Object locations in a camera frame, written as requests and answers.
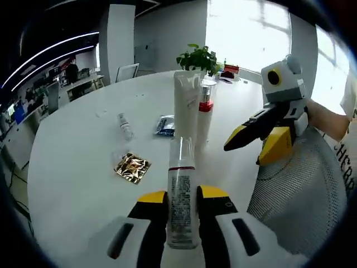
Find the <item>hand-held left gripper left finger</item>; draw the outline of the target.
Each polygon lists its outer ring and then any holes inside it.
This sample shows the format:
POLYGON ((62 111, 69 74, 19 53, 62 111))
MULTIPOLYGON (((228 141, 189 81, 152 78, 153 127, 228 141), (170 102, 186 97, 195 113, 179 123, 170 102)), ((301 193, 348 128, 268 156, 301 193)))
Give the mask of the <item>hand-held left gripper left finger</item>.
POLYGON ((89 242, 92 267, 160 267, 166 241, 167 193, 141 196, 89 242))

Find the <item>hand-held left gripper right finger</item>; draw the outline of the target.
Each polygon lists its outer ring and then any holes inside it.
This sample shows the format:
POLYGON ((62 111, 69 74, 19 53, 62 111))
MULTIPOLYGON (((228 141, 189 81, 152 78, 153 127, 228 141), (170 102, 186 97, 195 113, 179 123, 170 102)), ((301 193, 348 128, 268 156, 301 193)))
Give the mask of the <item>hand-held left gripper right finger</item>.
POLYGON ((199 237, 206 267, 278 267, 279 247, 268 229, 238 213, 228 193, 197 187, 199 237))

